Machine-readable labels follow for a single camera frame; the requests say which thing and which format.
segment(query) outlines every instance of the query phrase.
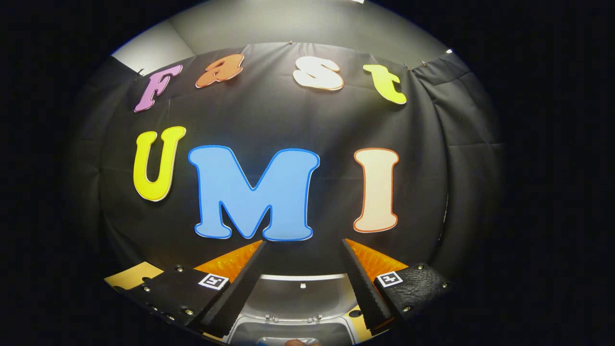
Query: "foam letter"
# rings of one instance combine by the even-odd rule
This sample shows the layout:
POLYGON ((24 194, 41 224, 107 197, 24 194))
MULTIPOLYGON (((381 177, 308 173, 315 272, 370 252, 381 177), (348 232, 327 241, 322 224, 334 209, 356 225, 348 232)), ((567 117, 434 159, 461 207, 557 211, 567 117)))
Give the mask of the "foam letter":
POLYGON ((293 72, 295 81, 302 86, 325 90, 340 90, 344 86, 339 66, 331 60, 317 57, 300 57, 295 61, 299 70, 293 72))
POLYGON ((172 76, 177 76, 180 72, 181 65, 177 65, 164 71, 152 74, 149 77, 148 87, 145 89, 143 96, 141 96, 141 102, 139 102, 139 104, 135 107, 135 113, 150 109, 154 105, 154 93, 160 96, 171 80, 169 74, 172 76))
POLYGON ((365 71, 371 72, 376 90, 385 99, 403 105, 406 103, 406 96, 395 90, 393 82, 399 83, 399 77, 390 73, 389 69, 382 65, 363 65, 365 71))
POLYGON ((399 162, 399 155, 389 149, 367 148, 357 150, 354 159, 363 167, 363 211, 354 229, 371 233, 395 227, 393 166, 399 162))
POLYGON ((309 182, 319 165, 318 155, 303 149, 278 151, 259 179, 250 186, 230 148, 197 147, 188 154, 199 177, 201 222, 194 227, 206 238, 226 239, 231 229, 222 223, 223 206, 239 233, 252 238, 265 213, 271 223, 263 230, 270 241, 306 240, 312 236, 307 224, 309 182))
POLYGON ((164 142, 162 156, 160 158, 160 171, 158 179, 150 182, 147 175, 149 149, 156 140, 154 131, 144 132, 137 137, 137 154, 135 155, 135 167, 132 172, 132 180, 141 197, 150 201, 163 200, 171 189, 173 179, 173 164, 175 164, 175 152, 177 142, 186 134, 186 129, 181 126, 170 127, 162 132, 160 138, 164 142))
POLYGON ((232 54, 212 62, 196 81, 196 87, 206 87, 213 82, 227 81, 237 76, 244 69, 239 66, 242 61, 243 54, 232 54))

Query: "gray wall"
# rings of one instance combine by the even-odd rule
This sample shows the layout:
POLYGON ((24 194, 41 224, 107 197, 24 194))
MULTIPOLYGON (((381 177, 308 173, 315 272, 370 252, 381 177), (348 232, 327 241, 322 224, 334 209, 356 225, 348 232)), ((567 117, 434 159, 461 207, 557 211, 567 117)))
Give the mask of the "gray wall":
POLYGON ((410 68, 447 50, 416 25, 368 1, 209 0, 145 31, 113 56, 146 74, 212 50, 288 41, 347 47, 410 68))

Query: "purple letter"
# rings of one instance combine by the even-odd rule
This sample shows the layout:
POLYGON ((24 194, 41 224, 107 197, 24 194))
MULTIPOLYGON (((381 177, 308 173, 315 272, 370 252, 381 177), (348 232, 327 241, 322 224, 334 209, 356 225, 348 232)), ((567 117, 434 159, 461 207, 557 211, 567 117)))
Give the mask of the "purple letter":
POLYGON ((177 65, 175 67, 171 67, 167 70, 160 71, 158 73, 154 73, 149 77, 149 84, 143 96, 141 97, 141 102, 135 107, 135 113, 139 111, 144 111, 150 109, 154 105, 154 92, 156 95, 160 96, 164 91, 164 88, 167 87, 169 80, 171 80, 172 76, 177 76, 181 72, 181 65, 177 65))

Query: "orange surface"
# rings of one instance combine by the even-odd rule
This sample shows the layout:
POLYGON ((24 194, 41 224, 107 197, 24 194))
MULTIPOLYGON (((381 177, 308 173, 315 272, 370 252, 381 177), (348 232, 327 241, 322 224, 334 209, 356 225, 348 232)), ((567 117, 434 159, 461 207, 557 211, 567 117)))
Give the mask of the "orange surface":
POLYGON ((348 242, 348 245, 350 245, 354 251, 354 254, 357 256, 359 262, 365 270, 365 273, 370 278, 372 283, 376 279, 376 276, 380 274, 408 268, 407 265, 399 262, 398 260, 392 259, 389 256, 365 245, 361 245, 356 241, 346 239, 346 242, 348 242))
POLYGON ((259 240, 255 243, 240 247, 237 250, 233 250, 209 262, 203 263, 195 269, 206 273, 225 276, 229 278, 230 282, 233 282, 262 242, 262 240, 259 240))

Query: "blue letter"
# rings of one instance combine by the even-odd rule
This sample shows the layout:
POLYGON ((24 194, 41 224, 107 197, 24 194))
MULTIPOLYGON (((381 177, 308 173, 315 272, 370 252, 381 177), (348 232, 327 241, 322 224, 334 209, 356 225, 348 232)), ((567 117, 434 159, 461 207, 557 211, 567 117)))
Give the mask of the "blue letter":
POLYGON ((309 181, 320 164, 318 155, 303 149, 278 151, 256 184, 250 186, 230 148, 205 145, 188 153, 199 176, 200 223, 196 233, 226 239, 231 229, 222 223, 220 206, 226 209, 239 233, 250 239, 271 208, 271 223, 263 230, 270 241, 306 240, 309 181))

